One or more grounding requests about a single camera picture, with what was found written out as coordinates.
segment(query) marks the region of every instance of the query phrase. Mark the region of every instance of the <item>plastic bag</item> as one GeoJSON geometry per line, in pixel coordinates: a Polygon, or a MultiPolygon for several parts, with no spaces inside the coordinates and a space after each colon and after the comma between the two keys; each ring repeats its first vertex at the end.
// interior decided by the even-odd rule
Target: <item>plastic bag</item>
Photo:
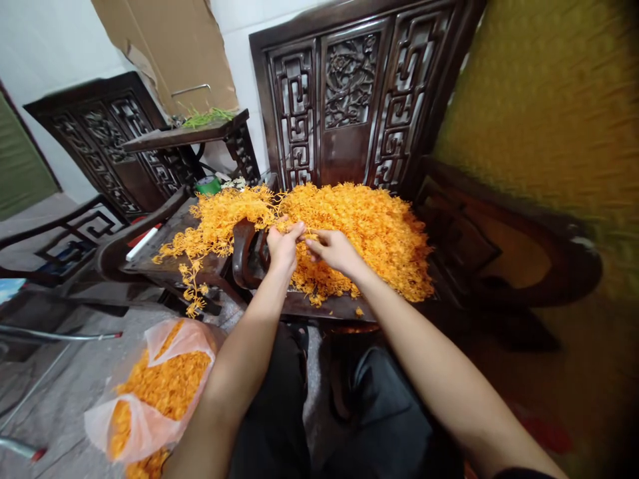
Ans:
{"type": "Polygon", "coordinates": [[[159,365],[181,354],[202,351],[211,362],[202,375],[200,386],[186,411],[178,421],[163,416],[158,410],[140,401],[132,394],[118,396],[115,387],[123,384],[135,364],[142,357],[144,347],[129,354],[125,361],[107,379],[105,392],[97,405],[85,412],[85,431],[89,440],[107,456],[111,440],[111,418],[118,401],[129,403],[131,411],[131,432],[122,453],[115,459],[119,462],[136,462],[146,458],[162,446],[177,442],[190,420],[198,399],[202,394],[208,374],[213,367],[215,355],[224,342],[224,333],[215,326],[193,319],[184,319],[184,324],[162,356],[155,359],[167,336],[181,319],[167,319],[144,332],[145,347],[148,349],[148,367],[159,365]]]}

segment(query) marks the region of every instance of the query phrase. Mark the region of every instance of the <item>green vegetable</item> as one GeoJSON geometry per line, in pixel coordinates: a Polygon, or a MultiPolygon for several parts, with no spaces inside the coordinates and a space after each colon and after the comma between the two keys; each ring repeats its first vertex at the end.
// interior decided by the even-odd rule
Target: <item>green vegetable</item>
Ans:
{"type": "Polygon", "coordinates": [[[211,108],[208,112],[200,113],[195,108],[188,108],[189,118],[182,123],[183,128],[199,128],[216,120],[232,120],[235,114],[221,108],[211,108]]]}

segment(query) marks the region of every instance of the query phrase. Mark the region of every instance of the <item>forearm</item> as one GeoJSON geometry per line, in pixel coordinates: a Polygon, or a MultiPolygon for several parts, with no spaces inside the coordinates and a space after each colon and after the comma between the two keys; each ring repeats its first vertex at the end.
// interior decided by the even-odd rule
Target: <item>forearm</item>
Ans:
{"type": "Polygon", "coordinates": [[[370,268],[351,276],[422,401],[482,477],[511,466],[566,476],[468,358],[370,268]]]}
{"type": "Polygon", "coordinates": [[[264,381],[290,282],[272,269],[217,354],[200,402],[164,467],[164,479],[226,477],[235,438],[264,381]]]}
{"type": "Polygon", "coordinates": [[[225,417],[241,420],[262,385],[289,282],[268,272],[216,357],[204,396],[223,404],[225,417]]]}

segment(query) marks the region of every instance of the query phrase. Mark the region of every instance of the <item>chair armrest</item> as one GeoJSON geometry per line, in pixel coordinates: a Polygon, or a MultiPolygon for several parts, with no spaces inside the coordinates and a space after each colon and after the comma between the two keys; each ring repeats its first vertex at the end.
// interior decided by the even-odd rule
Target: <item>chair armrest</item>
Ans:
{"type": "Polygon", "coordinates": [[[244,289],[257,288],[262,280],[255,276],[249,267],[251,245],[258,232],[255,223],[244,218],[233,227],[233,279],[244,289]]]}
{"type": "Polygon", "coordinates": [[[137,238],[140,234],[150,230],[157,223],[171,218],[188,198],[188,190],[186,186],[183,186],[173,193],[173,196],[157,211],[142,221],[123,228],[113,235],[108,242],[103,243],[96,252],[96,269],[102,277],[109,281],[119,281],[123,283],[148,283],[148,279],[143,275],[125,273],[121,270],[122,265],[126,261],[126,254],[130,250],[127,243],[137,238]]]}
{"type": "MultiPolygon", "coordinates": [[[[571,303],[589,294],[602,276],[602,261],[586,236],[584,224],[566,214],[500,193],[462,171],[425,157],[427,174],[444,194],[450,195],[458,216],[470,208],[519,231],[537,243],[550,260],[550,269],[536,284],[522,288],[489,287],[479,273],[467,271],[467,286],[473,300],[486,306],[548,307],[571,303]]],[[[425,204],[425,194],[415,201],[425,204]]],[[[441,251],[454,247],[446,241],[441,251]]]]}

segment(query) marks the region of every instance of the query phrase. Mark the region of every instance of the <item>person's left hand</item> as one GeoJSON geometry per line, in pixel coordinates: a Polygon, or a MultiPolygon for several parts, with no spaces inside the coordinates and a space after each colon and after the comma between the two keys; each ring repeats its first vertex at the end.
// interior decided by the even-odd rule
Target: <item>person's left hand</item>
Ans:
{"type": "MultiPolygon", "coordinates": [[[[288,216],[284,216],[282,221],[286,221],[288,216]]],[[[303,222],[295,223],[287,234],[278,231],[277,225],[271,226],[268,230],[266,242],[271,254],[271,264],[269,271],[276,271],[288,275],[290,278],[298,265],[295,256],[296,244],[302,240],[302,235],[306,231],[303,222]]]]}

